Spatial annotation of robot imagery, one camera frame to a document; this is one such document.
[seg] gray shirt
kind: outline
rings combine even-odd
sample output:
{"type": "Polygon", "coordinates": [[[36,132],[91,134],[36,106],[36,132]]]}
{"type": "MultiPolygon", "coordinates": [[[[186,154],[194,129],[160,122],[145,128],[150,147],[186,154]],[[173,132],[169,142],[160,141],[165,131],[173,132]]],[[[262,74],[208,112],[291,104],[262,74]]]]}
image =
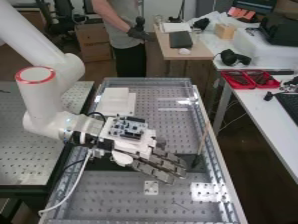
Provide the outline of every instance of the gray shirt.
{"type": "MultiPolygon", "coordinates": [[[[131,25],[136,25],[136,18],[140,15],[137,0],[108,0],[120,18],[131,25]]],[[[141,40],[128,36],[125,32],[119,30],[109,22],[104,21],[105,28],[109,33],[111,44],[115,48],[125,49],[137,46],[141,40]]]]}

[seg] black pants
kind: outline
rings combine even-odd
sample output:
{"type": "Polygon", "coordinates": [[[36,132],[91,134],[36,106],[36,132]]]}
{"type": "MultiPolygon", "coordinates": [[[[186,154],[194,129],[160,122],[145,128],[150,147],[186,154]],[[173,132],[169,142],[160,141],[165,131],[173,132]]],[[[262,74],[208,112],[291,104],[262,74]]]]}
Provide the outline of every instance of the black pants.
{"type": "Polygon", "coordinates": [[[146,77],[145,44],[127,49],[113,48],[119,77],[146,77]]]}

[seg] hand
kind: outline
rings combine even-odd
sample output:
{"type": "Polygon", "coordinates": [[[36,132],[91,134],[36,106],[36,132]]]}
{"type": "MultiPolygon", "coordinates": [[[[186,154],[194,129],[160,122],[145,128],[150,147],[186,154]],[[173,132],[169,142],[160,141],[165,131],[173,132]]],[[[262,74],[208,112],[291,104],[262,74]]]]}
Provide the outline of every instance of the hand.
{"type": "Polygon", "coordinates": [[[128,36],[144,41],[150,41],[150,42],[154,41],[154,39],[150,37],[150,35],[145,31],[137,31],[134,27],[129,29],[128,36]]]}

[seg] transparent enclosure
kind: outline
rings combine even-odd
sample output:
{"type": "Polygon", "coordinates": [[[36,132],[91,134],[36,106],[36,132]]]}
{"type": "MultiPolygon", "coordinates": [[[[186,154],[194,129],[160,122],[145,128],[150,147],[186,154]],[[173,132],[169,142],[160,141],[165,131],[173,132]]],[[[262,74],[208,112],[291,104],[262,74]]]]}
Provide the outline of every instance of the transparent enclosure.
{"type": "MultiPolygon", "coordinates": [[[[44,223],[240,223],[210,136],[197,156],[208,121],[189,79],[105,79],[91,111],[107,87],[129,87],[137,93],[136,116],[166,139],[166,151],[186,160],[188,178],[173,186],[158,182],[158,195],[145,195],[145,181],[154,179],[128,169],[111,169],[105,165],[111,162],[103,161],[101,168],[84,172],[71,199],[44,216],[44,223]]],[[[69,163],[84,155],[85,149],[76,148],[69,163]]],[[[65,173],[49,206],[64,197],[79,170],[76,165],[65,173]]]]}

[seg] person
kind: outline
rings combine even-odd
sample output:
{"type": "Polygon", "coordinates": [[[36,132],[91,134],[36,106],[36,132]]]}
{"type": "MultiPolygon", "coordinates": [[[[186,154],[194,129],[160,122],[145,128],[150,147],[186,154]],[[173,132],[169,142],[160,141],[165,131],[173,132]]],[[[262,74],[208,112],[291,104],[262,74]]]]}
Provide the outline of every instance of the person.
{"type": "Polygon", "coordinates": [[[119,77],[145,77],[145,41],[152,38],[137,28],[138,0],[92,0],[92,4],[105,23],[119,77]]]}

